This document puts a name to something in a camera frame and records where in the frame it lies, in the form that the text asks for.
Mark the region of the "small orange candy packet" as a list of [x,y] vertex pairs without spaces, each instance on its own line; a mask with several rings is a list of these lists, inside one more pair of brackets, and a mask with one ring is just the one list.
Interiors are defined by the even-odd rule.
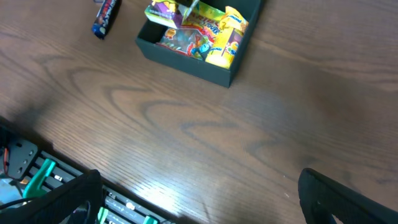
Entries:
[[245,33],[249,22],[233,7],[226,6],[225,14],[219,22],[219,29],[234,28]]

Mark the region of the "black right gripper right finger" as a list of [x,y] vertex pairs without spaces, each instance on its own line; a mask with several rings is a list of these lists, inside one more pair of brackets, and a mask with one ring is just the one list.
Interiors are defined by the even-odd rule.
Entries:
[[311,169],[301,171],[298,195],[305,221],[310,224],[395,224],[397,212]]

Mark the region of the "black gift box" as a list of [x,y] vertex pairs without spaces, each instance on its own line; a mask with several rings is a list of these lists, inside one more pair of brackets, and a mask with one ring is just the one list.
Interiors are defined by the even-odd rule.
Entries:
[[248,20],[249,25],[243,35],[241,46],[237,51],[230,69],[218,67],[201,60],[189,58],[182,54],[167,50],[156,43],[166,31],[166,26],[147,20],[136,37],[136,44],[140,48],[145,58],[172,67],[174,69],[186,72],[195,77],[215,83],[223,87],[230,87],[234,76],[239,71],[241,62],[246,56],[248,44],[256,28],[259,16],[264,8],[265,0],[204,0],[204,3],[223,9],[225,6],[231,6]]

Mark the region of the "green Haribo gummy bag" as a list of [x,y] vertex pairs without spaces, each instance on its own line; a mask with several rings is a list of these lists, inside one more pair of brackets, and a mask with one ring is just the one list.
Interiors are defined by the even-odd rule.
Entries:
[[178,29],[168,28],[157,45],[187,57],[205,61],[220,32],[225,12],[199,2]]

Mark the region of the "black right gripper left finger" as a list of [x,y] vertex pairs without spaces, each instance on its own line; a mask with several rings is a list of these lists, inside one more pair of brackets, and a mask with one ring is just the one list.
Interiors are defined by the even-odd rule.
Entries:
[[90,170],[18,208],[1,206],[1,223],[96,223],[103,204],[103,183]]

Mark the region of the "dark blue chocolate bar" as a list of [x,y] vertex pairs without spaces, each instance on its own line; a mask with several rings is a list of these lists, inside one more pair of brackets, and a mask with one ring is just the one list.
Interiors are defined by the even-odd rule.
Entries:
[[96,19],[91,27],[92,32],[97,38],[103,40],[111,30],[122,0],[103,0],[101,7],[96,15]]

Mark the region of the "yellow Mentos bottle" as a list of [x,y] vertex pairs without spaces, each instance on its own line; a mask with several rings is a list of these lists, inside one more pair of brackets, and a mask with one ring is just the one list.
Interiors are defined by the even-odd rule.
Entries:
[[243,33],[232,27],[222,29],[216,36],[205,62],[229,69],[243,39]]

